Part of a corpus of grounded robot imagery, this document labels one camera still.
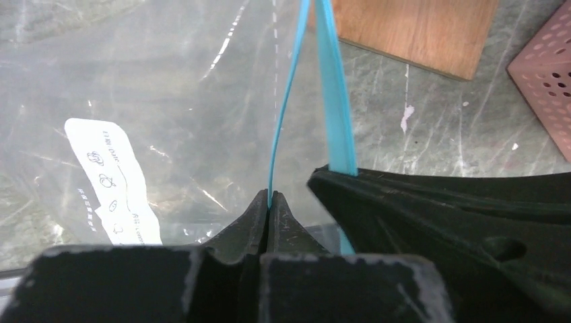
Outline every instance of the pink plastic basket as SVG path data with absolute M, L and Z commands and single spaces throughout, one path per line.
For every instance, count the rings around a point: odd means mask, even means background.
M 508 72 L 571 162 L 571 0 L 523 48 Z

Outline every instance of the gray marble floor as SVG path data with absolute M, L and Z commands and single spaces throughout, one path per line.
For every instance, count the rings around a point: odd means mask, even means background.
M 475 79 L 455 81 L 371 52 L 341 45 L 353 108 L 359 165 L 404 174 L 526 176 L 568 172 L 569 164 L 510 80 L 506 67 L 563 0 L 500 0 Z M 283 125 L 276 186 L 298 201 L 304 225 L 330 222 L 288 174 L 325 164 L 323 113 L 315 86 L 315 38 L 304 40 Z M 280 160 L 296 158 L 297 163 Z M 53 244 L 76 243 L 48 212 L 0 178 L 0 270 L 24 266 Z

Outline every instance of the clear plastic bag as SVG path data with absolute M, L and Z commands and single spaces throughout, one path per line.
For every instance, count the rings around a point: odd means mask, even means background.
M 84 243 L 204 242 L 267 185 L 298 1 L 134 2 L 3 46 L 0 165 Z

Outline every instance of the label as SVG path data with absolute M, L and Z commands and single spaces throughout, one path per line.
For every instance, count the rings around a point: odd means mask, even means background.
M 95 213 L 114 245 L 162 245 L 158 218 L 127 134 L 113 122 L 71 118 L 65 133 L 101 204 Z

